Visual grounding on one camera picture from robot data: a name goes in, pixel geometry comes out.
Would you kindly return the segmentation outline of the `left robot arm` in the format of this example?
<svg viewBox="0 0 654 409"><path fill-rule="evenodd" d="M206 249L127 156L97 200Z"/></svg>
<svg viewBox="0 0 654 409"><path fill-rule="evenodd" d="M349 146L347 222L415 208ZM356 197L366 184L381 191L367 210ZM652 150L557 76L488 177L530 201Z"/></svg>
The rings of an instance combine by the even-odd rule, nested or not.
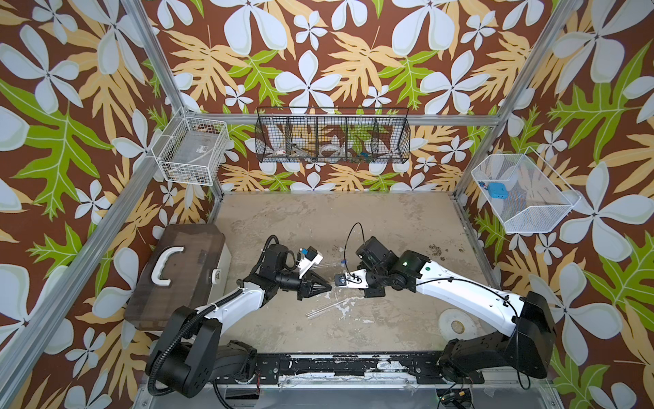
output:
<svg viewBox="0 0 654 409"><path fill-rule="evenodd" d="M169 318L146 365L147 390L152 396L174 392L196 396L207 383L228 378L246 382L255 378L255 348L231 341L220 343L223 332L246 315L264 307L278 291L292 291L298 300L331 290L313 271L322 262L314 247L294 253L276 235L267 238L250 273L228 295L199 308L182 306Z"/></svg>

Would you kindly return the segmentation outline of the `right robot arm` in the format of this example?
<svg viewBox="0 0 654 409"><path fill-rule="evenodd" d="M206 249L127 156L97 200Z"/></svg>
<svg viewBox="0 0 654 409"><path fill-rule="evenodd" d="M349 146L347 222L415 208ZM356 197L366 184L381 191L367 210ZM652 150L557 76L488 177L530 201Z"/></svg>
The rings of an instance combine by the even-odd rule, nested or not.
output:
<svg viewBox="0 0 654 409"><path fill-rule="evenodd" d="M483 320L494 331L472 339L452 339L438 360L445 379L462 382L487 368L512 367L519 374L544 379L554 351L555 323L544 296L500 291L455 274L418 252L396 256L377 238L356 252L359 267L335 278L338 286L383 298L386 289L408 290L438 298Z"/></svg>

